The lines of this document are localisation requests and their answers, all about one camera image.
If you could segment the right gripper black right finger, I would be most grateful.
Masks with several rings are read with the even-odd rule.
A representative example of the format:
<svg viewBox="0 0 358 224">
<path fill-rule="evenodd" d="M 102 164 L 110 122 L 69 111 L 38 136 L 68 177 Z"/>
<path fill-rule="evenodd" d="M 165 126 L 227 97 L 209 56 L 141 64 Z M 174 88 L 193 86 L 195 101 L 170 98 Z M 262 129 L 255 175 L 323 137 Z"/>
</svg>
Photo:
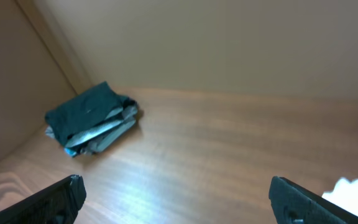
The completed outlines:
<svg viewBox="0 0 358 224">
<path fill-rule="evenodd" d="M 284 177 L 272 177 L 268 198 L 278 224 L 358 224 L 357 215 Z"/>
</svg>

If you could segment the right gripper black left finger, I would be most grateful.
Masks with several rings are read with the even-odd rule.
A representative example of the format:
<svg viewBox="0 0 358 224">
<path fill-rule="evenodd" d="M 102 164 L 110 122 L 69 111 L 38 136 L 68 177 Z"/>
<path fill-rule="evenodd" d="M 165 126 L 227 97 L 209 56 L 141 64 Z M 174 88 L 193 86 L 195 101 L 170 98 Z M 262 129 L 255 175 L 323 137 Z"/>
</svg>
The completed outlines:
<svg viewBox="0 0 358 224">
<path fill-rule="evenodd" d="M 69 175 L 0 211 L 0 224 L 73 224 L 85 200 L 83 177 Z"/>
</svg>

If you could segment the black shorts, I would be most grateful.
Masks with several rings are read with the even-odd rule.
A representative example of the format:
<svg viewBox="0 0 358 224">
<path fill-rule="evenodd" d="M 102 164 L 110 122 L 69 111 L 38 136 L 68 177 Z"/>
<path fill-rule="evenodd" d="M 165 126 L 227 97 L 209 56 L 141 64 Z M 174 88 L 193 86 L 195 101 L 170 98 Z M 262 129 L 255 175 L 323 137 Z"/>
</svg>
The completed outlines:
<svg viewBox="0 0 358 224">
<path fill-rule="evenodd" d="M 134 121 L 138 104 L 115 93 L 102 82 L 45 115 L 45 121 L 63 147 L 73 148 Z"/>
</svg>

